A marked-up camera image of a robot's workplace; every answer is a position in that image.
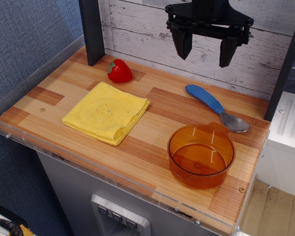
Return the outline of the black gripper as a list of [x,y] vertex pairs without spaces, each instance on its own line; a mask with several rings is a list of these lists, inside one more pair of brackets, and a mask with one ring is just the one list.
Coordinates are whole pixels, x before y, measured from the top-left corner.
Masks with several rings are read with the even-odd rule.
[[192,0],[169,4],[167,28],[179,57],[185,60],[192,49],[192,35],[222,39],[219,66],[229,66],[239,44],[248,44],[252,18],[235,10],[228,0]]

